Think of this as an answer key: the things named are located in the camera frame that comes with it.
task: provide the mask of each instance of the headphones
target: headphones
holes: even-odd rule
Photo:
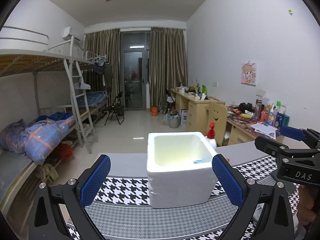
[[[254,112],[254,109],[253,109],[251,103],[247,103],[247,104],[246,104],[246,103],[241,103],[241,104],[239,104],[238,109],[239,109],[242,113],[244,113],[245,110],[247,110],[247,111],[249,111],[249,112],[251,112],[251,113]]]

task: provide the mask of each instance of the person's hand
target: person's hand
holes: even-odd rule
[[[315,201],[313,200],[308,187],[300,185],[298,191],[299,203],[297,206],[297,218],[301,225],[306,226],[316,218],[316,213],[311,210]]]

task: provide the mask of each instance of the curtain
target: curtain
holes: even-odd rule
[[[151,28],[150,41],[150,100],[151,107],[159,106],[164,90],[180,82],[187,85],[188,71],[183,30]]]
[[[106,30],[89,33],[84,41],[85,51],[90,51],[100,56],[107,55],[110,65],[107,65],[105,72],[106,87],[102,84],[102,75],[98,75],[94,70],[87,72],[86,83],[91,86],[91,91],[104,91],[110,89],[110,98],[113,102],[119,93],[120,76],[120,29]]]

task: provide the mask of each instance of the white foam container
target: white foam container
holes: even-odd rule
[[[217,153],[200,132],[150,133],[147,172],[153,208],[191,206],[208,200],[217,183]]]

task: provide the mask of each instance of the metal ladder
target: metal ladder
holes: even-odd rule
[[[77,69],[77,72],[78,72],[77,76],[73,76],[73,63],[74,62],[76,64],[76,69]],[[81,73],[78,61],[74,61],[73,59],[71,59],[70,62],[69,62],[69,65],[68,65],[67,60],[64,59],[63,64],[64,64],[64,67],[66,69],[66,72],[67,72],[67,75],[68,75],[68,78],[69,78],[69,83],[70,83],[72,112],[76,113],[76,116],[74,116],[74,118],[75,118],[75,125],[76,125],[76,132],[77,132],[78,140],[79,140],[80,146],[83,147],[85,145],[85,147],[88,150],[88,153],[91,154],[92,153],[92,149],[91,149],[91,147],[89,145],[87,137],[91,132],[93,133],[94,142],[98,141],[98,137],[97,137],[96,132],[95,132],[94,127],[93,127],[93,122],[92,122],[92,119],[91,119],[90,109],[89,109],[89,106],[88,106],[87,94],[86,94],[85,89],[82,89],[82,94],[76,95],[75,87],[73,85],[73,78],[80,78],[80,81],[83,83],[84,82],[83,75]],[[80,115],[77,98],[81,97],[81,96],[84,96],[84,102],[85,102],[86,111],[83,114]],[[89,123],[90,123],[90,128],[89,128],[89,130],[87,132],[84,131],[84,127],[83,127],[83,124],[82,124],[82,121],[81,121],[81,118],[84,117],[85,115],[88,115],[88,119],[89,119]]]

